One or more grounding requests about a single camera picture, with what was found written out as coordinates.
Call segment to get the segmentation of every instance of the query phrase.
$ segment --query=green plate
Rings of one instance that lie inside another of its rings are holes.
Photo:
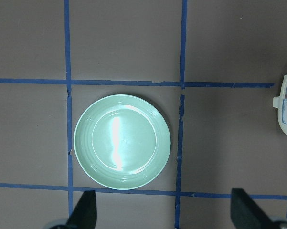
[[[97,183],[134,189],[152,181],[170,154],[168,126],[151,104],[126,94],[102,98],[80,117],[74,149],[83,170]]]

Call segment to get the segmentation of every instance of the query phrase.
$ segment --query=gray surface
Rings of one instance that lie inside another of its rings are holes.
[[[63,1],[0,0],[0,78],[65,79]]]
[[[287,136],[275,89],[187,88],[182,191],[287,195]]]
[[[70,1],[70,31],[74,79],[179,81],[181,1]]]
[[[139,189],[175,191],[176,184],[176,155],[178,140],[179,95],[180,89],[174,87],[133,87],[133,86],[82,86],[72,87],[73,96],[73,129],[86,108],[98,99],[112,94],[131,94],[139,96],[154,105],[164,116],[171,135],[171,152],[164,170],[151,183]],[[73,172],[74,186],[103,187],[89,178],[80,167],[74,151]]]
[[[1,183],[68,184],[66,96],[63,85],[0,84]]]
[[[285,217],[287,202],[255,200],[269,216]],[[235,229],[230,219],[230,200],[212,198],[181,198],[180,228]]]
[[[277,83],[287,73],[287,0],[188,2],[187,81]]]
[[[82,192],[74,192],[76,203]],[[97,193],[96,229],[158,228],[174,225],[175,197]]]
[[[48,229],[67,215],[66,191],[0,188],[0,229]]]

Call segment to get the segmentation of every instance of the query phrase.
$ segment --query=ceramic plate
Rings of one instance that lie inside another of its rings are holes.
[[[83,170],[99,184],[134,189],[152,181],[170,154],[170,133],[159,111],[143,99],[102,98],[80,117],[74,149]]]

